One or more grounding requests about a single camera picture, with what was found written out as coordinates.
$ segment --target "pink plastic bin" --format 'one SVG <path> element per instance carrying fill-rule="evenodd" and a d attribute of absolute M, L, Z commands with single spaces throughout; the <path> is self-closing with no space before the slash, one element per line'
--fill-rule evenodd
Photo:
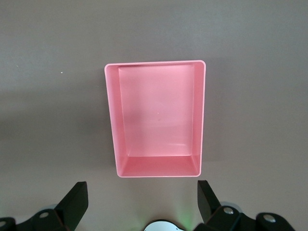
<path fill-rule="evenodd" d="M 108 64 L 105 75 L 118 176 L 199 176 L 205 63 Z"/>

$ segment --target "pink tray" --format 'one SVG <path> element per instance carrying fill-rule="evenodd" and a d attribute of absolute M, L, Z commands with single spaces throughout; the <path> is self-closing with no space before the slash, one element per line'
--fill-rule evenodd
<path fill-rule="evenodd" d="M 105 75 L 118 176 L 199 176 L 205 63 L 108 64 Z"/>

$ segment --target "screw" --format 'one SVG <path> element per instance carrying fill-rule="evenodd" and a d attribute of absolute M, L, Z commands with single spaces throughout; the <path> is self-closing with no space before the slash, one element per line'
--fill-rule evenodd
<path fill-rule="evenodd" d="M 45 217 L 47 217 L 48 215 L 49 215 L 48 212 L 44 212 L 44 213 L 41 213 L 41 214 L 40 214 L 39 218 L 45 218 Z"/>
<path fill-rule="evenodd" d="M 225 207 L 224 209 L 223 209 L 223 211 L 226 213 L 226 214 L 234 214 L 234 211 L 233 211 L 233 209 L 231 209 L 231 208 L 229 208 L 229 207 Z"/>
<path fill-rule="evenodd" d="M 271 223 L 275 223 L 276 222 L 276 219 L 272 215 L 270 215 L 270 214 L 265 214 L 263 216 L 263 218 L 265 220 L 267 220 L 268 222 L 271 222 Z"/>
<path fill-rule="evenodd" d="M 6 225 L 6 221 L 0 221 L 0 228 L 2 227 L 2 226 L 5 226 Z"/>

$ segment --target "gray tabletop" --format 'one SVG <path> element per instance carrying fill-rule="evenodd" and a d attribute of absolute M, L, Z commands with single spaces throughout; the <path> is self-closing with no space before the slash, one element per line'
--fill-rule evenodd
<path fill-rule="evenodd" d="M 20 222 L 86 180 L 77 231 L 202 221 L 197 180 L 254 218 L 308 226 L 308 2 L 0 2 L 0 217 Z M 202 174 L 116 174 L 103 68 L 206 62 Z"/>

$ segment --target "gray surface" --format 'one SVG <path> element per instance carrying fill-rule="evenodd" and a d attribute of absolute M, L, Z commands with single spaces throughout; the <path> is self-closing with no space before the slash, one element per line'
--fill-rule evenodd
<path fill-rule="evenodd" d="M 201 222 L 196 183 L 250 217 L 308 227 L 308 2 L 2 0 L 0 217 L 28 218 L 79 180 L 77 231 L 139 231 L 154 218 Z M 207 64 L 203 172 L 116 175 L 103 68 Z"/>

